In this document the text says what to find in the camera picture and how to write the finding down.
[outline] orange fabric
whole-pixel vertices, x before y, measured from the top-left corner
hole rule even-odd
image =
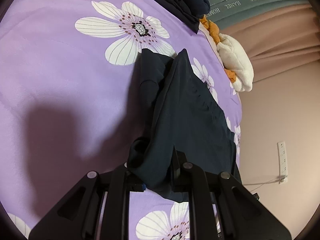
[[[228,78],[230,79],[231,83],[236,82],[236,73],[234,73],[232,70],[228,70],[228,69],[224,69],[224,71],[226,72]]]
[[[212,21],[208,21],[206,16],[204,15],[202,19],[200,19],[200,22],[203,24],[203,26],[209,31],[210,36],[213,38],[214,43],[217,45],[220,42],[219,38],[219,27]],[[228,78],[230,79],[231,83],[236,82],[236,73],[234,73],[232,70],[224,69],[226,72]]]
[[[220,32],[219,27],[214,22],[210,20],[208,21],[205,15],[202,19],[200,19],[200,22],[209,31],[210,36],[213,38],[214,43],[217,45],[220,42],[220,38],[218,36]]]

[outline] purple bedsheet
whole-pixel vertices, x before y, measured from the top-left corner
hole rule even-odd
[[[238,143],[241,104],[207,38],[155,1],[15,0],[0,23],[7,212],[32,228],[88,171],[126,161],[143,129],[134,71],[142,48],[172,57],[186,48]],[[186,203],[150,191],[131,196],[130,239],[188,238]]]

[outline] wall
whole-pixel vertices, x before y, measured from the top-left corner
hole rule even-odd
[[[320,62],[256,82],[240,98],[242,181],[277,178],[277,142],[285,141],[288,182],[265,184],[254,192],[294,238],[320,203]]]

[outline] flower center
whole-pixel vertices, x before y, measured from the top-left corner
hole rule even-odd
[[[142,21],[138,23],[132,23],[131,28],[135,29],[137,33],[139,33],[140,37],[151,36],[148,32],[149,30],[142,24]]]
[[[182,238],[182,231],[176,233],[174,236],[170,238],[170,240],[180,240]]]

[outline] electrical outlet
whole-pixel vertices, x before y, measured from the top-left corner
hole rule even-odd
[[[283,178],[279,181],[279,184],[280,184],[288,181],[288,161],[287,161],[287,151],[285,149],[284,141],[278,142],[278,152],[279,152],[280,177]]]

